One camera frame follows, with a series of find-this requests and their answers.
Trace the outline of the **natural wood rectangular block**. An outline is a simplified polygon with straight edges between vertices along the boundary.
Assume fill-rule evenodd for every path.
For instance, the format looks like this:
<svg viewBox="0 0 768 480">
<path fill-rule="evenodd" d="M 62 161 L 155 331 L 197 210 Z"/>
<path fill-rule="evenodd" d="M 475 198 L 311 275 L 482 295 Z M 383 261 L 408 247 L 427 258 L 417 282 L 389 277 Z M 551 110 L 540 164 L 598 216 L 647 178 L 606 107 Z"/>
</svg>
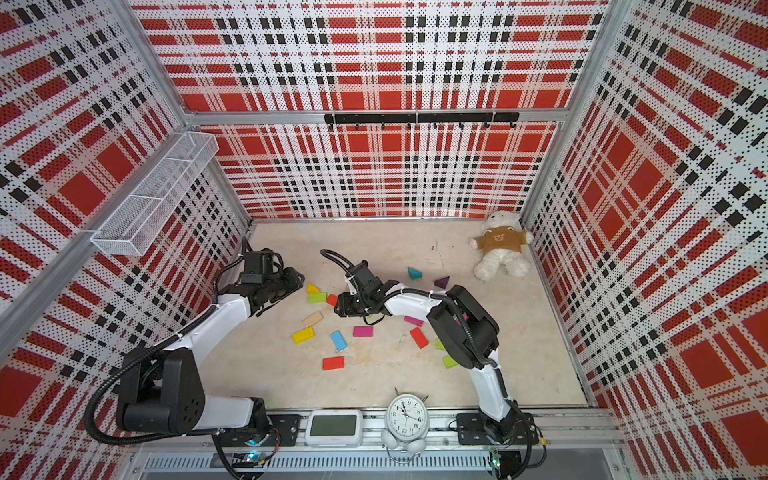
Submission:
<svg viewBox="0 0 768 480">
<path fill-rule="evenodd" d="M 302 320 L 302 325 L 305 328 L 311 328 L 323 320 L 323 314 L 320 311 L 316 311 Z"/>
</svg>

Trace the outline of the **yellow rectangular block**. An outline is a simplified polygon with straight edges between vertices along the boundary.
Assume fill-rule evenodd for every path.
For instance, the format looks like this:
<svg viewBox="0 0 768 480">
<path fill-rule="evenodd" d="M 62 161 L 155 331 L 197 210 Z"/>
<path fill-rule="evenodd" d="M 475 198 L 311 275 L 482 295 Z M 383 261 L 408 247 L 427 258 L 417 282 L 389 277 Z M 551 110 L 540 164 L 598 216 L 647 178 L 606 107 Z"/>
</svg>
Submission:
<svg viewBox="0 0 768 480">
<path fill-rule="evenodd" d="M 292 335 L 292 341 L 295 345 L 299 345 L 312 339 L 315 336 L 314 329 L 312 327 L 306 327 L 302 330 L 295 332 Z"/>
</svg>

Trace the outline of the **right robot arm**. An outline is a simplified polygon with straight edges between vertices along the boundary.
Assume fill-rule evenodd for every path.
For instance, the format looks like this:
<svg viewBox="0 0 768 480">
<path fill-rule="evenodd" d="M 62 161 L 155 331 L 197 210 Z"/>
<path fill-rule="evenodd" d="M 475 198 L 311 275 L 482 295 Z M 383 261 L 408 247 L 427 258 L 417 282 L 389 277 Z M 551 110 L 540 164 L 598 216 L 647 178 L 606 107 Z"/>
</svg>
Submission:
<svg viewBox="0 0 768 480">
<path fill-rule="evenodd" d="M 475 387 L 483 429 L 492 442 L 510 444 L 519 438 L 525 445 L 536 442 L 536 430 L 517 402 L 508 394 L 498 355 L 500 328 L 464 287 L 426 291 L 394 280 L 383 282 L 363 260 L 354 265 L 339 253 L 322 249 L 320 254 L 339 266 L 348 291 L 334 307 L 340 317 L 410 316 L 432 327 L 447 354 L 467 369 Z"/>
</svg>

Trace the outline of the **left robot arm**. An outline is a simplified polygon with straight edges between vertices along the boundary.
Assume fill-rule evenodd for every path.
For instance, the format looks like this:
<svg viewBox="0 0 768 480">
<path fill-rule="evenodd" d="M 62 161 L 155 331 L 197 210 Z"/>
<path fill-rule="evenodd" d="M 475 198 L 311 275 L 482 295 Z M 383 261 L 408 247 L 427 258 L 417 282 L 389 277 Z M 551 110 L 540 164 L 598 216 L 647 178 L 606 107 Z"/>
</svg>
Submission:
<svg viewBox="0 0 768 480">
<path fill-rule="evenodd" d="M 236 267 L 242 270 L 232 283 L 214 280 L 212 301 L 201 314 L 158 344 L 128 352 L 95 390 L 83 417 L 92 439 L 132 445 L 246 430 L 262 440 L 273 432 L 263 399 L 208 394 L 199 368 L 234 329 L 301 290 L 305 277 L 279 253 L 249 243 L 220 272 Z"/>
</svg>

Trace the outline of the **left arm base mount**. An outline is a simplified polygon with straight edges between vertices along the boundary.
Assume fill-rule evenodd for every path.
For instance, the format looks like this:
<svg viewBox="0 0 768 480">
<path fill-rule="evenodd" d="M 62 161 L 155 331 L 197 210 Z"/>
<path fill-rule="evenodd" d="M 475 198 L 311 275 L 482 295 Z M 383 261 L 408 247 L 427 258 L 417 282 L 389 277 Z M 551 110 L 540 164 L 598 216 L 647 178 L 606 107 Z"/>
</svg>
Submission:
<svg viewBox="0 0 768 480">
<path fill-rule="evenodd" d="M 296 444 L 302 417 L 298 414 L 267 414 L 255 425 L 226 429 L 220 435 L 223 447 L 292 447 Z"/>
</svg>

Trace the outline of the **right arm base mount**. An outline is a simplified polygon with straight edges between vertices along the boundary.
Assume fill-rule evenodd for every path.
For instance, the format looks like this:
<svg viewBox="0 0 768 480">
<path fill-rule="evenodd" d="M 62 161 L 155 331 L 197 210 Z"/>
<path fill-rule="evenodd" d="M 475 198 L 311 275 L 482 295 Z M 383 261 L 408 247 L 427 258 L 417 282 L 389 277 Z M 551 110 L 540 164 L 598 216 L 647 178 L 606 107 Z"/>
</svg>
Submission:
<svg viewBox="0 0 768 480">
<path fill-rule="evenodd" d="M 461 445 L 538 445 L 538 430 L 530 413 L 510 411 L 501 421 L 481 412 L 459 413 L 456 429 Z"/>
</svg>

